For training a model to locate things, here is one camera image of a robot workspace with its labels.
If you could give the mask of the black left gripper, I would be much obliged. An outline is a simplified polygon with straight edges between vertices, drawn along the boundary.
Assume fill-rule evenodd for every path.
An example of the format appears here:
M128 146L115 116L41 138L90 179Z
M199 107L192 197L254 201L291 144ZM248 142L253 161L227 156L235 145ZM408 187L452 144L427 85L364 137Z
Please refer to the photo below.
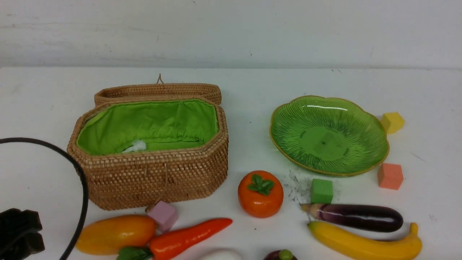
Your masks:
M37 211L11 208L0 214L0 259L24 260L45 250Z

